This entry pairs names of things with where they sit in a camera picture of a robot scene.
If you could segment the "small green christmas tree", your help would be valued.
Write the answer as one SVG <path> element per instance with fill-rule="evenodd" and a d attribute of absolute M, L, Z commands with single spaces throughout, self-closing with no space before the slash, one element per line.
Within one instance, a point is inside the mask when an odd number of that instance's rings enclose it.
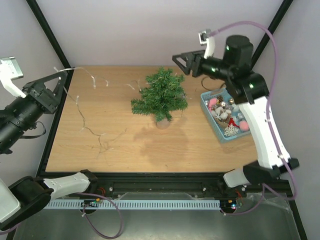
<path fill-rule="evenodd" d="M 140 98 L 130 101 L 131 111 L 135 115 L 153 116 L 157 128 L 166 129 L 173 119 L 172 112 L 188 108 L 182 86 L 185 77 L 160 67 L 156 73 L 146 76 L 145 81 L 147 87 L 139 90 Z"/>

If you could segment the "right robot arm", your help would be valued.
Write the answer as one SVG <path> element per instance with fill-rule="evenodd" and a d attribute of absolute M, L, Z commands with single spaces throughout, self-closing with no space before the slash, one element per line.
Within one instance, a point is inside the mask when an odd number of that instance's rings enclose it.
<path fill-rule="evenodd" d="M 172 60 L 185 75 L 201 75 L 223 80 L 226 89 L 248 123 L 254 140 L 257 160 L 223 175 L 218 191 L 229 196 L 237 186 L 268 183 L 281 174 L 299 167 L 297 158 L 284 147 L 272 111 L 267 108 L 270 99 L 265 79 L 251 69 L 253 44 L 243 35 L 228 36 L 223 58 L 214 57 L 215 39 L 200 34 L 205 50 L 185 52 Z"/>

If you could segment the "pink fluffy ornament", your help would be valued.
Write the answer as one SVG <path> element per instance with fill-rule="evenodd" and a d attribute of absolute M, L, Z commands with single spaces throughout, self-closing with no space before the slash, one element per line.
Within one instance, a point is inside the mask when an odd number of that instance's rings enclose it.
<path fill-rule="evenodd" d="M 214 108 L 215 107 L 215 105 L 217 105 L 219 103 L 219 100 L 217 99 L 217 98 L 211 98 L 209 101 L 208 101 L 208 105 L 207 105 L 207 107 L 208 107 L 208 109 L 211 111 L 212 110 L 212 108 Z"/>

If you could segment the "light blue plastic basket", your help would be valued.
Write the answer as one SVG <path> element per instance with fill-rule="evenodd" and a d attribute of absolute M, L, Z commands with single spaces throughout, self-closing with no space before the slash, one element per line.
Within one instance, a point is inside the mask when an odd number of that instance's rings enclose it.
<path fill-rule="evenodd" d="M 208 102 L 212 98 L 217 98 L 219 103 L 216 104 L 212 110 L 209 110 Z M 229 99 L 232 99 L 232 97 L 225 88 L 207 91 L 200 95 L 200 106 L 209 122 L 209 125 L 221 143 L 227 143 L 251 133 L 250 130 L 243 132 L 239 128 L 237 135 L 231 137 L 224 136 L 224 129 L 228 127 L 230 118 L 233 118 L 238 126 L 240 121 L 246 121 L 246 118 L 240 111 L 239 107 L 235 103 L 230 104 Z"/>

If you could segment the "red reindeer ornament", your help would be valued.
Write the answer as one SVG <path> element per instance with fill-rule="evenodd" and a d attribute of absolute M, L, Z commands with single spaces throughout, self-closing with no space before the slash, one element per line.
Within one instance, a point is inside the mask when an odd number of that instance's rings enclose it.
<path fill-rule="evenodd" d="M 239 128 L 239 126 L 236 124 L 236 122 L 234 121 L 234 119 L 232 117 L 229 120 L 228 126 L 233 126 L 233 127 Z"/>

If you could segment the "white snowflake ornament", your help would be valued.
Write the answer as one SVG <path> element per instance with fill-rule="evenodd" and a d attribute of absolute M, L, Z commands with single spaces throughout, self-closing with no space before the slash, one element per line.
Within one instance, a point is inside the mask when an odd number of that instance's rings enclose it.
<path fill-rule="evenodd" d="M 239 128 L 233 125 L 229 125 L 223 130 L 223 135 L 226 138 L 236 136 L 239 133 Z"/>

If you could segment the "pink pompom ornament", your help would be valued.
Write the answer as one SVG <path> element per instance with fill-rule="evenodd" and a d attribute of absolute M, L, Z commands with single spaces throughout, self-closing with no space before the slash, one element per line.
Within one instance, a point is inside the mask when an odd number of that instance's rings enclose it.
<path fill-rule="evenodd" d="M 239 122 L 239 128 L 243 132 L 247 132 L 250 130 L 249 124 L 246 120 L 242 120 Z"/>

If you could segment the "black aluminium frame rail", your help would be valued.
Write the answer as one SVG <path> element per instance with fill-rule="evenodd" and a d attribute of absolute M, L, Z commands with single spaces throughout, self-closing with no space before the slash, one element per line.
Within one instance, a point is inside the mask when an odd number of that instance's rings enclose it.
<path fill-rule="evenodd" d="M 94 172 L 95 188 L 103 188 L 105 196 L 116 198 L 125 193 L 187 193 L 195 198 L 234 199 L 240 194 L 259 193 L 260 184 L 223 186 L 221 172 L 130 173 Z"/>

